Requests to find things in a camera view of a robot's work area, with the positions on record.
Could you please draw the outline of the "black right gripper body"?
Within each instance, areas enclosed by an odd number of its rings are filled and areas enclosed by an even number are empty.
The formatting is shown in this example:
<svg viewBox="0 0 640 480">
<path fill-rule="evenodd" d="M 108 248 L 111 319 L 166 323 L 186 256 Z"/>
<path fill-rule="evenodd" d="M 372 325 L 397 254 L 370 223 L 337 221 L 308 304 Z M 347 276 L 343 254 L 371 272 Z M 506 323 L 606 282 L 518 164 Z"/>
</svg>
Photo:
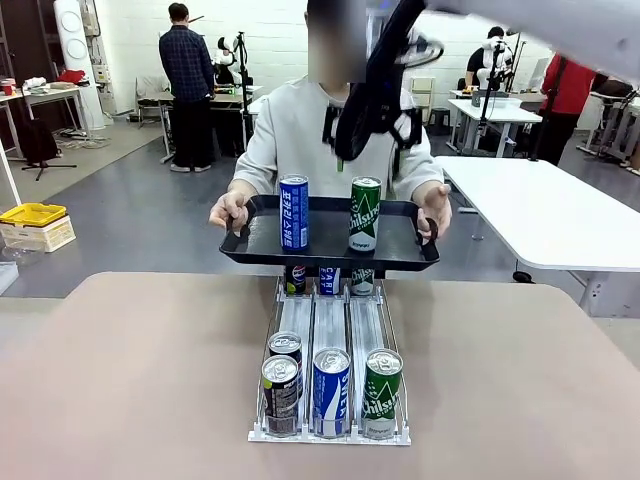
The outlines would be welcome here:
<svg viewBox="0 0 640 480">
<path fill-rule="evenodd" d="M 372 134 L 395 127 L 401 108 L 401 78 L 389 74 L 368 83 L 355 83 L 339 116 L 334 150 L 343 161 L 355 160 Z"/>
</svg>

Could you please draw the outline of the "person's left hand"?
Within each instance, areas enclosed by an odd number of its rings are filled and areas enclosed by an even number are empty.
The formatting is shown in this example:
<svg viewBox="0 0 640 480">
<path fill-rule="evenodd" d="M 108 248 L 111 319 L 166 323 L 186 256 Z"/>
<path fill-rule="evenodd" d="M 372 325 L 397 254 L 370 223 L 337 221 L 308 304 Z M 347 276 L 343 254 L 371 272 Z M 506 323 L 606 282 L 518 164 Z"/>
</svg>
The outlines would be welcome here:
<svg viewBox="0 0 640 480">
<path fill-rule="evenodd" d="M 439 181 L 425 182 L 414 191 L 413 199 L 419 207 L 417 226 L 425 240 L 432 234 L 428 218 L 437 224 L 439 234 L 448 230 L 452 219 L 449 193 L 450 187 Z"/>
</svg>

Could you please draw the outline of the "person's right hand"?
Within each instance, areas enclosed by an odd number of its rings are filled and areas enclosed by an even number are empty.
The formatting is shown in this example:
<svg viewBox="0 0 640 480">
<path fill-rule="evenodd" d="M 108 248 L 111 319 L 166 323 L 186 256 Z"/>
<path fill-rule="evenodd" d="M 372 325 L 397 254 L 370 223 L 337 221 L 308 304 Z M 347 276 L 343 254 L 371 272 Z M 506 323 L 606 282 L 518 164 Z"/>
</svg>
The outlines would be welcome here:
<svg viewBox="0 0 640 480">
<path fill-rule="evenodd" d="M 239 232 L 248 220 L 247 201 L 248 197 L 240 191 L 223 194 L 210 211 L 209 223 L 227 231 Z"/>
</svg>

